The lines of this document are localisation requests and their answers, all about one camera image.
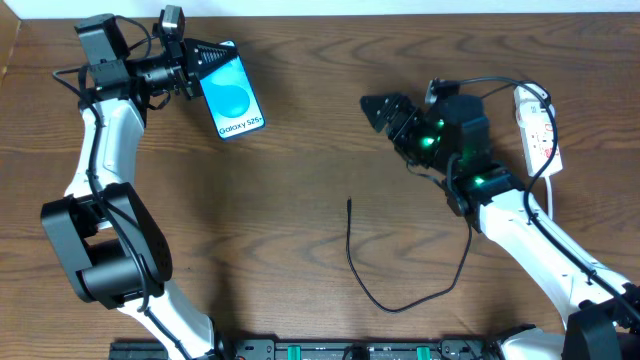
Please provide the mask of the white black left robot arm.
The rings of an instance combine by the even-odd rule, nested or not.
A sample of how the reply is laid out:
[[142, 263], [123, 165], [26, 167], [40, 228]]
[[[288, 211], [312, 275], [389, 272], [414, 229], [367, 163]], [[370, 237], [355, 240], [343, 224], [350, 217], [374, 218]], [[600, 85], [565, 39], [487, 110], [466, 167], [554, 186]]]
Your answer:
[[86, 62], [73, 69], [70, 90], [84, 138], [63, 197], [42, 207], [42, 226], [82, 301], [134, 318], [171, 359], [233, 359], [233, 344], [174, 282], [168, 242], [134, 188], [148, 113], [203, 93], [199, 44], [184, 35], [182, 9], [169, 5], [142, 41], [161, 52], [136, 58], [120, 21], [101, 14], [75, 27]]

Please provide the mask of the blue Galaxy smartphone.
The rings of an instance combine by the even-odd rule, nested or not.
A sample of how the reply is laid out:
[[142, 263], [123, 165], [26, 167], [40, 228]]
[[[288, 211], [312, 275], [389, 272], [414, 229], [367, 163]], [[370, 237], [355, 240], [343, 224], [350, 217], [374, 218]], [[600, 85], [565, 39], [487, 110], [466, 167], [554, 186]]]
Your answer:
[[266, 125], [258, 98], [239, 55], [200, 80], [218, 136], [229, 140]]

